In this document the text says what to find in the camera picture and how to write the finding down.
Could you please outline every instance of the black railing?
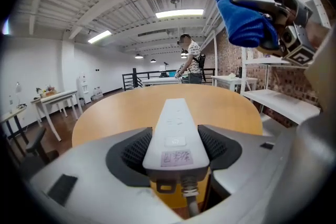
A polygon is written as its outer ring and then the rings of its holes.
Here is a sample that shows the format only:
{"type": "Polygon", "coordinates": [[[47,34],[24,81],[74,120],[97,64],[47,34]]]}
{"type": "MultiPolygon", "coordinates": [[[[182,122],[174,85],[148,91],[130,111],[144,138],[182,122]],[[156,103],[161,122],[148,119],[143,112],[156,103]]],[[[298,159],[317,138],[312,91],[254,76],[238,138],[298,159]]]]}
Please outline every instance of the black railing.
{"type": "MultiPolygon", "coordinates": [[[[142,80],[159,78],[162,72],[176,72],[176,70],[137,72],[137,69],[133,68],[132,73],[122,75],[124,91],[132,90],[137,87],[142,88],[143,87],[142,80]]],[[[215,69],[204,68],[204,75],[205,75],[205,81],[203,79],[202,84],[212,83],[211,76],[215,75],[215,69]]]]}

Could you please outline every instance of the floor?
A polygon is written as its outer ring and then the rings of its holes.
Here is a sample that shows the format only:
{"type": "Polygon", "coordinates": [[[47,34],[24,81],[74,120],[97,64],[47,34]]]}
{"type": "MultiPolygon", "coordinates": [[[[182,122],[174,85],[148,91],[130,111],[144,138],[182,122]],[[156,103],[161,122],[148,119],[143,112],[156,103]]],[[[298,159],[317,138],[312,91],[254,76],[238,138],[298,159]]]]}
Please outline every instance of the floor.
{"type": "MultiPolygon", "coordinates": [[[[123,92],[123,89],[120,90],[116,90],[113,91],[111,93],[108,94],[104,94],[104,98],[109,97],[111,95],[117,94],[123,92]]],[[[92,105],[94,105],[95,103],[101,101],[102,99],[99,99],[97,101],[93,101],[91,103],[86,104],[85,106],[82,107],[83,112],[88,109],[89,107],[91,107],[92,105]]],[[[79,114],[79,110],[78,108],[76,108],[76,112],[78,115],[79,114]]],[[[55,137],[55,135],[53,134],[53,132],[51,131],[49,124],[47,122],[47,120],[44,118],[42,119],[42,125],[47,129],[43,139],[42,139],[42,147],[44,148],[44,150],[46,152],[52,151],[52,150],[57,150],[58,153],[61,155],[63,154],[65,151],[67,151],[68,149],[72,148],[72,142],[71,142],[71,138],[72,138],[72,130],[74,129],[74,126],[76,124],[76,119],[73,115],[72,109],[68,108],[67,109],[67,114],[68,117],[66,118],[64,116],[64,113],[60,113],[60,112],[55,112],[52,115],[50,115],[50,118],[55,126],[55,129],[57,130],[59,136],[61,137],[62,141],[58,141],[55,137]]],[[[33,139],[33,137],[36,135],[36,131],[39,128],[37,123],[33,123],[31,126],[29,126],[27,128],[26,131],[26,136],[28,138],[28,140],[30,141],[31,139],[33,139]]],[[[20,145],[22,146],[22,148],[25,148],[25,142],[23,141],[23,139],[21,137],[17,137],[17,140],[19,141],[20,145]]],[[[18,158],[22,158],[22,155],[20,154],[20,152],[18,151],[16,145],[13,143],[13,141],[11,141],[11,146],[12,149],[14,150],[16,156],[18,156],[18,158]]]]}

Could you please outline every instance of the person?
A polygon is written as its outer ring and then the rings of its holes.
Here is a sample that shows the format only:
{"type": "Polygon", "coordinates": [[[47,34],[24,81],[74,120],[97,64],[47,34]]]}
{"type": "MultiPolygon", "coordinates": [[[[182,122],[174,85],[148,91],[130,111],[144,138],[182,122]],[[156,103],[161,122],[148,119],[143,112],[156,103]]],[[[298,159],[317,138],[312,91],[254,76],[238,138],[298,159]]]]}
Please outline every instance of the person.
{"type": "Polygon", "coordinates": [[[180,41],[178,42],[183,50],[188,51],[187,61],[183,67],[176,72],[175,77],[179,78],[185,71],[188,74],[188,82],[191,84],[202,83],[202,71],[198,66],[197,61],[194,58],[199,59],[201,55],[201,49],[199,45],[191,38],[189,34],[182,34],[180,41]]]}

